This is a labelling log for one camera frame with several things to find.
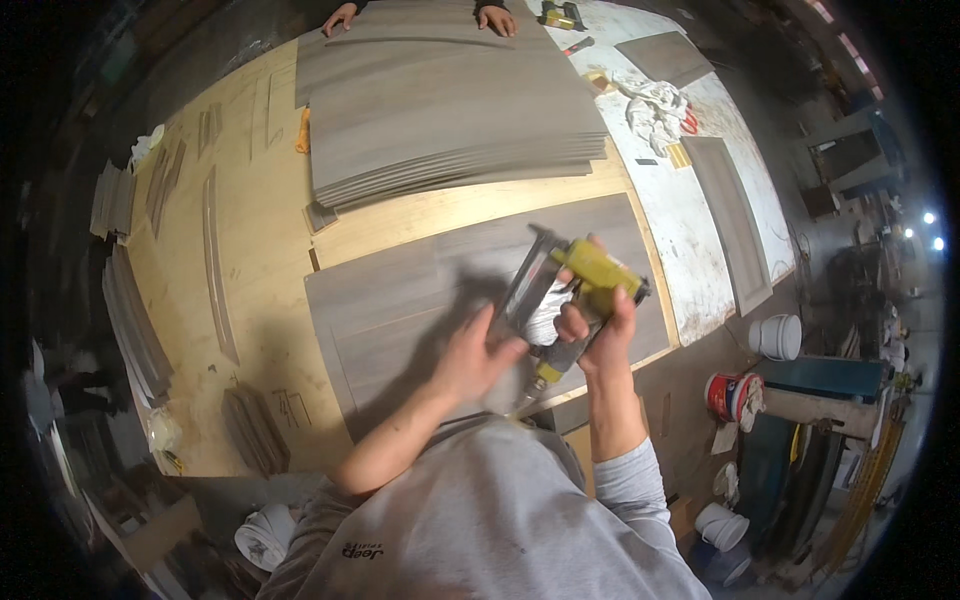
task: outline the nail gun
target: nail gun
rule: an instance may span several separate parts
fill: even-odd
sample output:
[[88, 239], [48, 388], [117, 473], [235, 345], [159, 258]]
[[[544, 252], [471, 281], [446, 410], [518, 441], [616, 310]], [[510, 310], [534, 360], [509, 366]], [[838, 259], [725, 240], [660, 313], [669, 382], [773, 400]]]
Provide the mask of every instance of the nail gun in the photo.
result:
[[497, 327], [506, 327], [514, 335], [522, 336], [563, 268], [573, 274], [567, 284], [573, 292], [571, 303], [580, 309], [589, 326], [589, 334], [583, 340], [564, 342], [558, 338], [550, 346], [530, 346], [530, 353], [539, 362], [524, 392], [530, 398], [538, 398], [547, 385], [560, 381], [607, 324], [613, 314], [613, 288], [622, 285], [634, 303], [640, 304], [650, 295], [650, 285], [645, 277], [623, 268], [588, 240], [568, 242], [552, 229], [533, 223], [528, 227], [537, 240], [497, 311]]

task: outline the red and white bucket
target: red and white bucket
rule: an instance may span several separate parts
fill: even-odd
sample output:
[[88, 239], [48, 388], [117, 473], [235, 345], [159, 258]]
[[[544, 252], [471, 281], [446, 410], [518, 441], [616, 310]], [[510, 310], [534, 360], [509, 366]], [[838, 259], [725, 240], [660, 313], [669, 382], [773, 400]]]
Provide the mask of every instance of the red and white bucket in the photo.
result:
[[704, 389], [707, 408], [717, 414], [720, 420], [726, 422], [740, 422], [743, 417], [743, 406], [747, 402], [747, 389], [750, 382], [763, 380], [756, 373], [748, 372], [740, 375], [714, 373], [707, 380]]

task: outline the workbench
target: workbench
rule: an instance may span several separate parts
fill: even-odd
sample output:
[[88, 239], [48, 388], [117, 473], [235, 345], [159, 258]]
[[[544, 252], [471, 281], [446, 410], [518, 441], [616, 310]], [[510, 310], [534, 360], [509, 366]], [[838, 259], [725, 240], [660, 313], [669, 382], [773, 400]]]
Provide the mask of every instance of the workbench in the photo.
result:
[[[634, 18], [651, 20], [658, 27], [676, 29], [669, 19], [648, 12], [594, 6], [600, 4], [582, 3], [584, 19], [597, 18], [595, 11], [609, 6], [635, 12]], [[594, 27], [591, 33], [601, 46], [596, 50], [602, 51], [606, 42], [601, 41], [601, 28]], [[571, 32], [557, 32], [558, 43], [565, 47], [568, 44], [561, 34]], [[337, 465], [352, 442], [328, 383], [303, 278], [316, 269], [443, 231], [545, 206], [626, 193], [660, 290], [671, 347], [664, 352], [706, 335], [732, 312], [722, 250], [692, 170], [674, 173], [671, 166], [660, 165], [653, 167], [655, 171], [635, 173], [633, 159], [651, 156], [651, 151], [646, 147], [643, 154], [642, 149], [621, 142], [623, 133], [612, 120], [623, 120], [623, 112], [614, 118], [613, 108], [606, 105], [601, 111], [613, 140], [608, 139], [608, 158], [593, 161], [593, 173], [588, 176], [508, 181], [405, 196], [343, 213], [335, 226], [311, 235], [302, 212], [312, 200], [309, 157], [294, 149], [300, 128], [300, 111], [294, 107], [296, 59], [294, 40], [230, 73], [166, 123], [163, 144], [175, 148], [182, 139], [187, 159], [166, 202], [157, 239], [145, 213], [157, 151], [137, 168], [128, 250], [147, 313], [175, 372], [166, 410], [182, 429], [175, 448], [185, 466], [182, 475], [253, 475], [231, 444], [221, 416], [223, 391], [237, 381], [253, 386], [266, 398], [290, 448], [290, 470], [326, 471]], [[755, 212], [766, 210], [779, 218], [757, 216], [757, 221], [782, 224], [769, 175], [726, 90], [714, 75], [694, 86], [693, 102], [698, 109], [704, 107], [705, 116], [711, 115], [701, 119], [705, 133], [728, 140]], [[200, 152], [200, 115], [214, 103], [222, 105], [223, 128], [215, 143]], [[626, 166], [621, 156], [629, 159]], [[202, 190], [214, 165], [220, 266], [239, 365], [220, 351], [204, 266]], [[785, 226], [783, 237], [787, 250], [780, 253], [771, 252], [767, 236], [763, 238], [768, 261], [772, 261], [771, 275], [780, 276], [792, 268]], [[556, 405], [583, 391], [551, 398], [536, 408]], [[136, 404], [136, 410], [146, 430], [150, 409]], [[162, 459], [157, 464], [164, 473], [177, 474]]]

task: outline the gray sweatshirt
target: gray sweatshirt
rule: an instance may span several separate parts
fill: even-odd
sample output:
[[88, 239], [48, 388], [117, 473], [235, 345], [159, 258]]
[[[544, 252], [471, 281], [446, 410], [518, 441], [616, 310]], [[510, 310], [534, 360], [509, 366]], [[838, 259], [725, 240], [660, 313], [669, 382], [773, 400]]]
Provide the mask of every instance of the gray sweatshirt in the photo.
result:
[[324, 485], [257, 595], [709, 598], [677, 551], [647, 440], [593, 466], [560, 436], [486, 420], [366, 501]]

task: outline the red scissors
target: red scissors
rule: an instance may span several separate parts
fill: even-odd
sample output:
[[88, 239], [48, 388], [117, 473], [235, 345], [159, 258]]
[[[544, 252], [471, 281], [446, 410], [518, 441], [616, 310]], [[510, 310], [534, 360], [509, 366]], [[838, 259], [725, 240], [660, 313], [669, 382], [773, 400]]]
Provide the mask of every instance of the red scissors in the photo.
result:
[[693, 114], [693, 105], [686, 105], [686, 118], [680, 122], [680, 129], [684, 133], [689, 133], [690, 135], [696, 135], [697, 131], [700, 128], [700, 123], [697, 121], [697, 117]]

